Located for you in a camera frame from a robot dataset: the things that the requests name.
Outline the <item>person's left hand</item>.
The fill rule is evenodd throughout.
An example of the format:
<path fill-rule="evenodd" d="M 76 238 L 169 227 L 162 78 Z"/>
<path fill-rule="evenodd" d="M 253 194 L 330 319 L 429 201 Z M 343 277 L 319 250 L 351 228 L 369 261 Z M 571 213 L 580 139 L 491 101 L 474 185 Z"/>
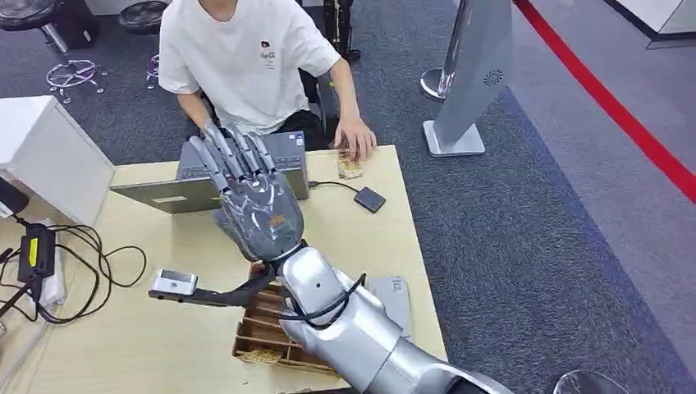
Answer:
<path fill-rule="evenodd" d="M 376 135 L 361 118 L 342 118 L 339 120 L 333 141 L 333 147 L 342 149 L 356 160 L 372 157 L 377 146 Z"/>

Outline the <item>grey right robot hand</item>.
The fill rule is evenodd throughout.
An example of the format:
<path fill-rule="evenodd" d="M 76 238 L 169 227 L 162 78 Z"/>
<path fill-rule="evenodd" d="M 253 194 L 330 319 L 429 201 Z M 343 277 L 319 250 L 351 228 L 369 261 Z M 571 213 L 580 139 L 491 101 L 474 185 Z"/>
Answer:
<path fill-rule="evenodd" d="M 251 262 L 283 259 L 301 247 L 305 221 L 294 191 L 262 138 L 232 130 L 231 147 L 208 121 L 189 142 L 207 171 L 223 214 L 222 227 Z"/>

